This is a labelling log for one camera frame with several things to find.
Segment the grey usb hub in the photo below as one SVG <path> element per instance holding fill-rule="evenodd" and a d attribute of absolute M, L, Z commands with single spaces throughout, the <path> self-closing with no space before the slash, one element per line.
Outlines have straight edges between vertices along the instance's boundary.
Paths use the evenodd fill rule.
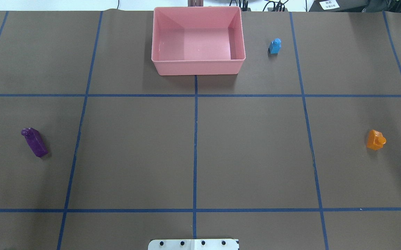
<path fill-rule="evenodd" d="M 275 5 L 274 7 L 265 7 L 266 11 L 269 12 L 286 12 L 288 9 L 285 7 L 285 5 Z"/>

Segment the white metal mounting plate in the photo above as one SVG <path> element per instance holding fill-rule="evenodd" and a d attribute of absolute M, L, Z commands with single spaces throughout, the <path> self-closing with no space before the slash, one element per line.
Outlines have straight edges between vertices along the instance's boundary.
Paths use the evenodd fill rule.
<path fill-rule="evenodd" d="M 148 250 L 239 250 L 238 239 L 156 239 Z"/>

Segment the aluminium frame post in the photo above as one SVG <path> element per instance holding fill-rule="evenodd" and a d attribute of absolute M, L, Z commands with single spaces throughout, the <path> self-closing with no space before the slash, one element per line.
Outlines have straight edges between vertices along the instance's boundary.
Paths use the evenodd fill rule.
<path fill-rule="evenodd" d="M 204 6 L 204 0 L 188 0 L 189 7 L 202 7 Z"/>

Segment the purple block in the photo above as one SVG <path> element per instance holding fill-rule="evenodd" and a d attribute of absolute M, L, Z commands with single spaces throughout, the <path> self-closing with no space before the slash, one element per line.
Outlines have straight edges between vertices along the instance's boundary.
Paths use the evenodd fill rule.
<path fill-rule="evenodd" d="M 41 158 L 49 153 L 38 130 L 34 128 L 23 128 L 21 130 L 21 135 L 24 136 L 35 156 Z"/>

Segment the pink plastic box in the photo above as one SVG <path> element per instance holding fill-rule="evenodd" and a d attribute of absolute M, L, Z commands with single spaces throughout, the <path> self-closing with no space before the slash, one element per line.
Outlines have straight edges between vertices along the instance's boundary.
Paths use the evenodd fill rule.
<path fill-rule="evenodd" d="M 159 75 L 235 75 L 245 59 L 238 6 L 154 9 L 151 60 Z"/>

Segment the orange block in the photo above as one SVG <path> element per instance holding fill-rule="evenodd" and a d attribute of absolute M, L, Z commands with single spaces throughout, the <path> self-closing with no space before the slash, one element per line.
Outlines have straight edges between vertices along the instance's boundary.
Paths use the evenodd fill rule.
<path fill-rule="evenodd" d="M 372 150 L 383 148 L 387 140 L 383 134 L 377 130 L 370 130 L 367 137 L 366 147 Z"/>

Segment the blue block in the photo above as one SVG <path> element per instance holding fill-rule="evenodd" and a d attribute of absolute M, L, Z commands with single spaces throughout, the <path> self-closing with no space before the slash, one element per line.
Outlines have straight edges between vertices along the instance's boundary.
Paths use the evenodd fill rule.
<path fill-rule="evenodd" d="M 281 49 L 281 39 L 280 38 L 276 38 L 275 40 L 271 41 L 270 45 L 269 45 L 269 53 L 271 55 L 275 55 L 278 54 L 280 52 Z"/>

